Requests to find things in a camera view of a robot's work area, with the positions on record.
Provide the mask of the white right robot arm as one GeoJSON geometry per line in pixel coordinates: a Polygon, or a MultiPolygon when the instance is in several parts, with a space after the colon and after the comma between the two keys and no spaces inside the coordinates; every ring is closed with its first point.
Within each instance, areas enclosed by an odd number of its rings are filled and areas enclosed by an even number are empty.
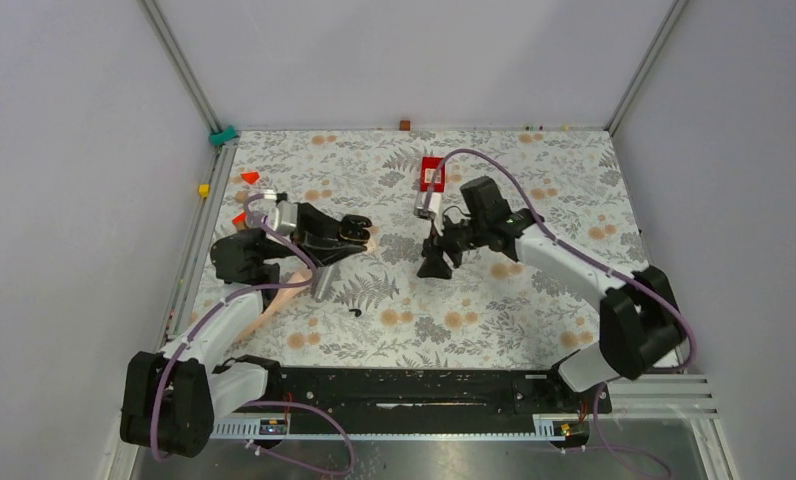
{"type": "Polygon", "coordinates": [[[549,402],[571,412],[599,383],[623,377],[635,380],[687,338],[676,318],[674,294],[666,275],[650,266],[621,272],[585,260],[575,247],[545,234],[530,210],[511,210],[494,180],[487,176],[460,188],[468,217],[432,223],[422,244],[420,278],[451,278],[462,255],[487,247],[511,260],[549,273],[579,294],[599,314],[599,338],[558,361],[557,378],[547,386],[549,402]]]}

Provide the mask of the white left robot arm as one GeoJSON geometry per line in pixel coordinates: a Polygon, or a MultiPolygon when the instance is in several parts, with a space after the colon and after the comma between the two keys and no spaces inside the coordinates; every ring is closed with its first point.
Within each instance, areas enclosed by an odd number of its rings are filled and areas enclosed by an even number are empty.
{"type": "Polygon", "coordinates": [[[192,458],[218,420],[251,402],[283,401],[276,363],[227,361],[225,353],[281,294],[307,288],[321,270],[364,253],[372,221],[331,217],[309,203],[279,199],[270,213],[245,214],[248,228],[216,241],[210,260],[228,287],[203,317],[156,352],[130,360],[121,408],[122,441],[158,459],[192,458]]]}

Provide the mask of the black earbud charging case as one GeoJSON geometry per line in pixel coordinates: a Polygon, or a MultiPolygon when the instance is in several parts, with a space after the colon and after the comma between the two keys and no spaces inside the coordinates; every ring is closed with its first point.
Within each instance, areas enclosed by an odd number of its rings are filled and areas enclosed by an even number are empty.
{"type": "Polygon", "coordinates": [[[370,240],[372,226],[372,221],[368,217],[346,215],[340,221],[339,235],[347,241],[366,243],[370,240]]]}

